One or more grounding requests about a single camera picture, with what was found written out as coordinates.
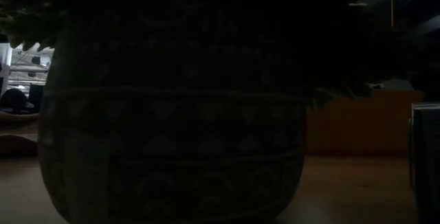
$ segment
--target patterned pot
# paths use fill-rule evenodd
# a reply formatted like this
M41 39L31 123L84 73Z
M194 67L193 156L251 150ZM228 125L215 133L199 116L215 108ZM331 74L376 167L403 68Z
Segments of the patterned pot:
M131 16L112 29L101 19L93 32L66 22L39 156L70 223L269 220L291 201L306 114L281 91L292 62L249 26L219 30L225 10L182 9L172 22Z

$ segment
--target wall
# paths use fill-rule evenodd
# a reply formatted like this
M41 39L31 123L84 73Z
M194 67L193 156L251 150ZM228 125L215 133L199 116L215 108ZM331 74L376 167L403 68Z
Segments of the wall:
M372 98L337 98L308 115L311 155L406 156L411 104L418 91L375 90Z

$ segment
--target table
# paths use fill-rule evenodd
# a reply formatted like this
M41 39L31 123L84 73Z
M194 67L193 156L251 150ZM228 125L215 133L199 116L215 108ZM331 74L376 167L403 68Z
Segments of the table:
M66 224L38 161L0 160L0 223ZM308 157L300 187L275 224L417 223L405 159Z

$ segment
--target desk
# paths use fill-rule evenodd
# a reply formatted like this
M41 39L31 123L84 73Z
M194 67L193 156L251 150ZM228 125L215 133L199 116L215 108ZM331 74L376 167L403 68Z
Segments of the desk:
M0 223L66 224L36 159L0 160ZM405 159L308 157L300 187L276 224L417 223Z

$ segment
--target ceramic pot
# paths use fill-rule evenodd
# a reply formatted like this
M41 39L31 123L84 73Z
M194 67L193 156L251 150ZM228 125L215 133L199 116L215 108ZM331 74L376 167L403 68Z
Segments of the ceramic pot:
M210 15L224 10L93 32L84 32L91 22L66 22L39 156L70 223L269 220L289 204L306 120L304 102L281 91L292 62L249 27L219 30Z

